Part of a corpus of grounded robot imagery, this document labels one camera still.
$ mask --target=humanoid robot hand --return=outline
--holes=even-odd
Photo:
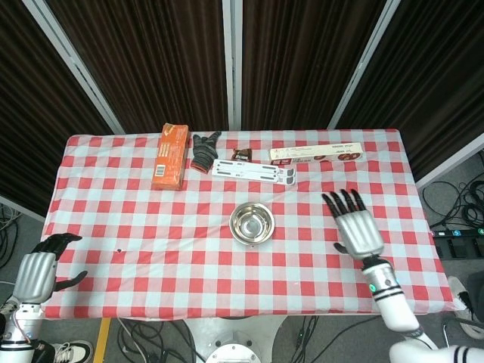
[[[340,253],[348,253],[353,259],[378,256],[383,252],[383,239],[378,227],[358,192],[352,189],[351,193],[354,202],[349,193],[341,189],[346,205],[333,191],[330,192],[333,199],[322,194],[343,238],[343,245],[335,243],[334,246]]]
[[[72,280],[57,283],[55,282],[55,273],[57,261],[65,251],[67,244],[80,239],[80,236],[71,233],[53,234],[37,244],[31,253],[23,257],[14,292],[2,306],[0,312],[8,314],[18,309],[21,303],[44,303],[54,291],[78,284],[87,275],[87,271],[80,272]]]

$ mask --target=floor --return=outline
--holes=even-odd
[[[460,166],[440,178],[442,181],[451,182],[459,187],[462,182],[468,182],[484,171],[484,165],[478,155],[471,157]],[[455,201],[455,195],[448,185],[431,185],[426,190],[426,197],[433,208],[444,214],[451,208]],[[429,224],[439,220],[439,216],[424,206]],[[20,232],[18,245],[12,260],[0,272],[0,280],[14,281],[17,269],[23,254],[28,253],[38,242],[42,233],[42,223],[26,216],[18,220]],[[482,271],[484,262],[473,261],[444,261],[444,269],[447,275],[454,275],[462,281],[473,272]],[[12,287],[6,284],[0,285],[0,301],[4,301],[11,293]],[[427,334],[437,343],[444,346],[442,337],[442,319],[448,315],[431,314],[420,316],[419,321]],[[328,315],[321,317],[315,334],[308,345],[307,359],[315,357],[322,347],[340,330],[357,321],[365,319],[365,316]],[[287,318],[281,325],[274,342],[272,360],[274,362],[290,362],[293,354],[296,337],[302,324],[303,317],[293,316]],[[98,337],[100,319],[69,320],[69,321],[46,321],[42,325],[42,339],[51,343],[61,343],[69,340],[89,340],[94,345]],[[110,334],[108,337],[105,362],[126,361],[116,344],[116,333],[119,323],[111,321]],[[179,339],[178,332],[172,327],[163,328],[163,337],[166,346],[175,347],[182,352],[186,359],[190,352]],[[450,323],[448,335],[451,344],[478,346],[484,348],[484,341],[472,340],[464,334],[456,323]],[[400,341],[400,336],[389,332],[381,319],[360,325],[341,336],[320,358],[319,361],[345,362],[349,357],[357,357],[357,361],[388,362],[388,350],[392,344]]]

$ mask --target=orange cardboard box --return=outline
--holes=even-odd
[[[187,125],[163,125],[151,182],[153,189],[178,190],[182,187],[189,134]]]

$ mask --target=red and white checkered tablecloth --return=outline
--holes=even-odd
[[[258,314],[375,312],[359,264],[333,247],[336,224],[322,191],[354,188],[373,213],[416,313],[452,310],[452,298],[396,130],[223,132],[220,159],[251,147],[361,142],[364,157],[297,165],[297,183],[217,178],[188,167],[181,191],[152,191],[159,134],[76,135],[67,142],[43,238],[71,232],[59,279],[87,270],[78,287],[54,293],[48,318],[166,320]],[[272,239],[257,248],[231,236],[229,217],[247,201],[274,214]]]

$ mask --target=sneaker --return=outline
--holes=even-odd
[[[52,344],[55,348],[54,363],[86,363],[92,358],[94,348],[85,340],[74,340],[64,344]]]
[[[454,311],[455,316],[461,319],[480,322],[473,313],[472,305],[470,303],[469,293],[458,278],[454,276],[448,277],[448,285],[451,288],[452,296],[454,297],[454,305],[458,309]],[[473,327],[465,323],[460,323],[462,330],[469,337],[479,340],[484,340],[484,330],[478,327]]]

